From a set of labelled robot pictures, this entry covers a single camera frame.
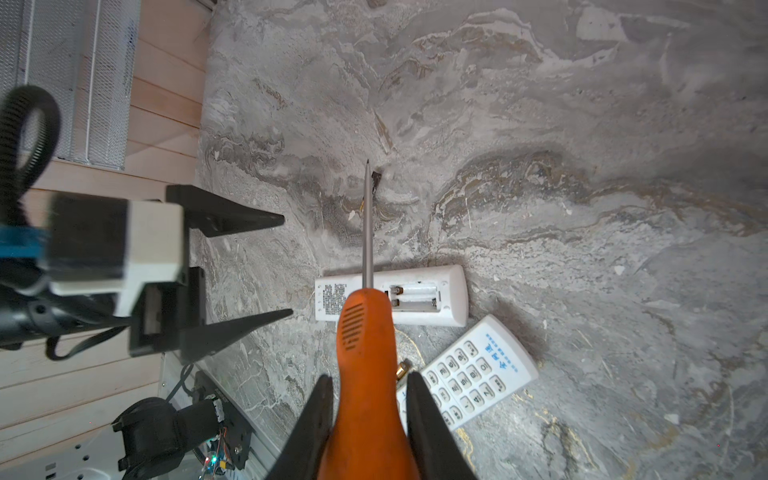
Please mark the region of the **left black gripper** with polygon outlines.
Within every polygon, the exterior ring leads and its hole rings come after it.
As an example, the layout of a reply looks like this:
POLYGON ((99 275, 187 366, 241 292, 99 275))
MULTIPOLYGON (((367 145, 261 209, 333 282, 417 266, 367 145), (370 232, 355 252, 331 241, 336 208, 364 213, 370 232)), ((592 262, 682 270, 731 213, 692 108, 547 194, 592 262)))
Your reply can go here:
MULTIPOLYGON (((282 226, 283 215, 247 207, 193 185, 170 185, 167 203, 180 205, 184 227, 214 238, 282 226)), ((282 309, 206 324, 206 278, 191 267, 185 283, 147 286, 129 325, 128 351, 132 357, 178 351, 181 360, 195 363, 212 356, 251 332, 294 314, 282 309)))

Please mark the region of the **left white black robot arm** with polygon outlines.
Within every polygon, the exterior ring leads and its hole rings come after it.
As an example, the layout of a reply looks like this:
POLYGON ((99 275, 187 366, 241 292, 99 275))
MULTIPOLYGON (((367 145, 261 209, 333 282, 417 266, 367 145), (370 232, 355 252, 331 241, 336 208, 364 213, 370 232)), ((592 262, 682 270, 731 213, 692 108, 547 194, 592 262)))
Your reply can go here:
MULTIPOLYGON (((166 189, 166 206, 182 211, 181 268, 168 281, 143 286, 131 317, 129 352, 133 356, 176 351, 186 369, 214 355, 251 332, 292 315, 281 309, 210 323, 206 319, 206 279, 201 267, 189 264, 189 234, 221 237, 271 229, 284 224, 284 216, 238 204, 192 185, 166 189)), ((127 479, 152 479, 176 469, 185 454, 216 439, 218 457, 229 453, 243 468, 250 444, 250 425, 243 412, 215 387, 210 378, 190 393, 192 404, 177 409, 170 398, 138 401, 112 423, 121 434, 125 454, 118 469, 127 479)))

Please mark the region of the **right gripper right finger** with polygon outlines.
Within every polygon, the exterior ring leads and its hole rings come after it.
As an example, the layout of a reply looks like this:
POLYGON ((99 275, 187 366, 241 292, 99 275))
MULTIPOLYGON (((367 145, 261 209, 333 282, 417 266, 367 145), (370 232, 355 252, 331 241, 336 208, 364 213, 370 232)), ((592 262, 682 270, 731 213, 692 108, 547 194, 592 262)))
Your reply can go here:
POLYGON ((422 479, 477 479, 418 372, 407 377, 406 418, 410 447, 422 479))

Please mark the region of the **black gold AAA battery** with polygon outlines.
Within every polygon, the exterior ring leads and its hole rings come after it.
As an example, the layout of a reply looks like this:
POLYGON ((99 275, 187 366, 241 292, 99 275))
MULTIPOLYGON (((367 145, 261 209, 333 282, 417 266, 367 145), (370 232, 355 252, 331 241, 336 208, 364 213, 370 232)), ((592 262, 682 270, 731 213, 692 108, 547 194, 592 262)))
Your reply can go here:
POLYGON ((409 359, 403 359, 397 365, 396 369, 396 382, 402 381, 407 374, 412 370, 413 364, 409 359))
POLYGON ((376 191, 377 191, 377 189, 378 189, 378 187, 380 185, 381 179, 382 179, 382 174, 380 172, 373 171, 371 173, 371 185, 372 185, 371 192, 372 192, 372 194, 376 193, 376 191))

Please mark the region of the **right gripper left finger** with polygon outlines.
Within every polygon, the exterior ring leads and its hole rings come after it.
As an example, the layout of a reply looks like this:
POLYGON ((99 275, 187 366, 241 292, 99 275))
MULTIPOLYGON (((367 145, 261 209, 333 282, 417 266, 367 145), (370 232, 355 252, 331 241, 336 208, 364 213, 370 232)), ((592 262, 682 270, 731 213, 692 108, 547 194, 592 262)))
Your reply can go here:
POLYGON ((320 375, 267 480, 318 478, 333 422, 333 381, 320 375))

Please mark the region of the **white remote control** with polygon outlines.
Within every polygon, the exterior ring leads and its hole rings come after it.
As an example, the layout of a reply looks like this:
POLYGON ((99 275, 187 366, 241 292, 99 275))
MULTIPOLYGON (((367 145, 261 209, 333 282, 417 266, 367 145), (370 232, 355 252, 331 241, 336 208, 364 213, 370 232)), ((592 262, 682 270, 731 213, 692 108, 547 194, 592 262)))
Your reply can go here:
MULTIPOLYGON (((338 321, 348 296, 361 287, 360 274, 317 279, 315 319, 338 321)), ((374 287, 387 294, 396 325, 463 328, 467 324, 468 289, 460 265, 376 272, 374 287)))
POLYGON ((517 337, 489 314, 435 359, 406 356, 418 372, 450 431, 455 431, 539 378, 517 337))

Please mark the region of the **orange handled screwdriver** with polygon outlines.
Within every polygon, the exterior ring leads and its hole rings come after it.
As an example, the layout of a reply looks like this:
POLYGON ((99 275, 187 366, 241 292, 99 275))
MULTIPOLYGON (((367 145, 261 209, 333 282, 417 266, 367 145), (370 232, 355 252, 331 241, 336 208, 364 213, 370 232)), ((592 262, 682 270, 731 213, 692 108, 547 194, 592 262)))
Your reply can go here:
POLYGON ((374 288, 372 168, 365 165, 362 287, 348 295, 336 333, 340 399, 319 479, 418 479, 396 399, 390 300, 374 288))

